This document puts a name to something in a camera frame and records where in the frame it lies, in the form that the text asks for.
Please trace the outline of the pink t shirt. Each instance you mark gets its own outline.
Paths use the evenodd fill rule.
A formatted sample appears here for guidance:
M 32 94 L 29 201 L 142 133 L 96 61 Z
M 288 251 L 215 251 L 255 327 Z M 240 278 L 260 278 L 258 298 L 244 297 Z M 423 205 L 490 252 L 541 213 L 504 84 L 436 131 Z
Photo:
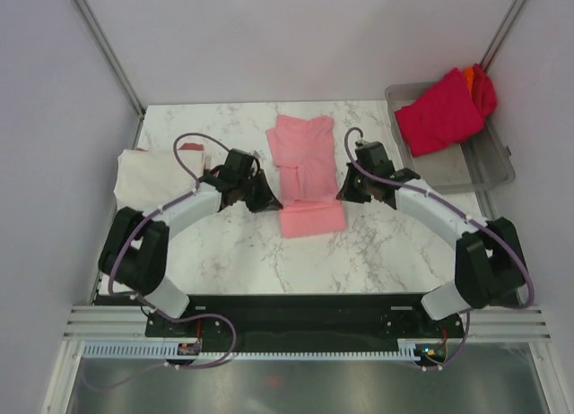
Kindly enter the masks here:
M 273 164 L 279 169 L 279 211 L 286 238 L 324 235 L 346 228 L 344 207 L 336 199 L 334 120 L 279 115 L 265 132 Z

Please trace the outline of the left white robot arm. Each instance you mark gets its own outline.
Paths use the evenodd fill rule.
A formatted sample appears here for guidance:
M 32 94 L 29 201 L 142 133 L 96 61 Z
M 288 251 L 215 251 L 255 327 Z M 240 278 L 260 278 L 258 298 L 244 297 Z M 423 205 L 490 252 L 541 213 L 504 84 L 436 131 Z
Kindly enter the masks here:
M 136 298 L 166 315 L 177 336 L 196 328 L 196 313 L 187 309 L 188 294 L 167 276 L 170 240 L 203 218 L 237 202 L 252 213 L 283 208 L 270 188 L 257 157 L 228 151 L 223 164 L 194 178 L 193 189 L 150 212 L 120 209 L 100 253 L 98 269 L 130 288 Z

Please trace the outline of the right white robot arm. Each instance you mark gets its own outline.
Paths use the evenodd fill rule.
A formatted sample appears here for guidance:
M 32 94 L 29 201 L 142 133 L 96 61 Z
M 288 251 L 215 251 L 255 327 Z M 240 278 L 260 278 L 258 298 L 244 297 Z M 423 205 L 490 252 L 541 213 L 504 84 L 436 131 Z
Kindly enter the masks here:
M 422 307 L 411 313 L 417 334 L 433 335 L 454 313 L 500 306 L 520 288 L 527 290 L 524 305 L 533 305 L 534 284 L 512 222 L 463 212 L 414 171 L 396 169 L 381 142 L 359 140 L 345 152 L 349 162 L 338 200 L 384 203 L 418 220 L 454 250 L 453 278 L 424 294 Z

